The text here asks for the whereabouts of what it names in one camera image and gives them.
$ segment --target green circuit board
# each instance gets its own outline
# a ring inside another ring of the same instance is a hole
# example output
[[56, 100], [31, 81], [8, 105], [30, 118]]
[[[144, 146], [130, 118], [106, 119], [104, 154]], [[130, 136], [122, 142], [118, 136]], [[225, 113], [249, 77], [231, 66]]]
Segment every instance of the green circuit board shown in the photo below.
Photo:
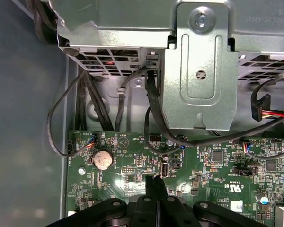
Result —
[[[161, 174], [168, 194], [183, 197], [190, 206], [207, 200], [274, 226], [275, 205], [284, 199], [284, 157], [252, 160], [238, 141], [185, 148], [162, 156], [149, 151], [142, 133], [108, 131], [72, 131], [69, 151], [87, 144], [92, 135], [97, 138], [95, 145], [68, 159], [67, 215], [113, 197], [128, 201], [133, 195], [145, 193], [146, 175]], [[279, 139], [246, 139], [254, 154], [268, 156], [284, 151], [284, 142]], [[156, 149], [168, 147], [160, 135], [152, 135], [150, 142]], [[113, 157], [107, 170], [96, 168], [93, 157], [99, 151], [107, 151]], [[80, 168], [84, 169], [83, 174], [79, 173]], [[269, 199], [268, 204], [256, 200], [259, 193]]]

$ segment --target gray case wall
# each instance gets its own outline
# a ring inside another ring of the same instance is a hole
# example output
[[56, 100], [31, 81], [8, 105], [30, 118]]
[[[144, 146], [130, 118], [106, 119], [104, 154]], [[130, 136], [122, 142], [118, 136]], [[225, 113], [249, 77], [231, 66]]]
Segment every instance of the gray case wall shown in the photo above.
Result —
[[[63, 212], [64, 164], [49, 146], [45, 124], [75, 74], [56, 46], [37, 39], [27, 14], [0, 0], [0, 227], [43, 227]], [[53, 117], [61, 149], [72, 128], [74, 92]]]

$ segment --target ventilation grille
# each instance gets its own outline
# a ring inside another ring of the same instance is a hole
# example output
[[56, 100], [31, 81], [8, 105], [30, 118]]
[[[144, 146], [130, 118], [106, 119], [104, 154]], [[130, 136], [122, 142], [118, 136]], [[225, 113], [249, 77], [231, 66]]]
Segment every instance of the ventilation grille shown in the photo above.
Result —
[[284, 72], [284, 60], [273, 60], [268, 55], [259, 55], [251, 60], [239, 60], [239, 71], [242, 71], [238, 80], [261, 81], [272, 79], [275, 75]]
[[81, 52], [76, 58], [93, 75], [128, 76], [141, 65], [138, 50], [98, 49], [97, 53]]

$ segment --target usb port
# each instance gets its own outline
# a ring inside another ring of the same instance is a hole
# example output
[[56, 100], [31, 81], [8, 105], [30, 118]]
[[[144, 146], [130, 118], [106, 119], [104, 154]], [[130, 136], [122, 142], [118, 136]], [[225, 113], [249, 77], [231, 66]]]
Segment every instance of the usb port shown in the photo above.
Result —
[[161, 163], [161, 176], [168, 176], [169, 174], [169, 166], [167, 162]]

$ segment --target white label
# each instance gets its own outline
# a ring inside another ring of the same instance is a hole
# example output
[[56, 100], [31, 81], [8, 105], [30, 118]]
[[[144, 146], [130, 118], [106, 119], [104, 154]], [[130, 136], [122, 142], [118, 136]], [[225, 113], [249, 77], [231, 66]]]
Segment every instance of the white label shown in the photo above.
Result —
[[231, 210], [234, 212], [243, 212], [243, 202], [231, 201]]
[[225, 184], [224, 188], [229, 188], [229, 192], [235, 192], [235, 193], [240, 193], [242, 192], [242, 189], [244, 188], [244, 185], [239, 185], [239, 184]]

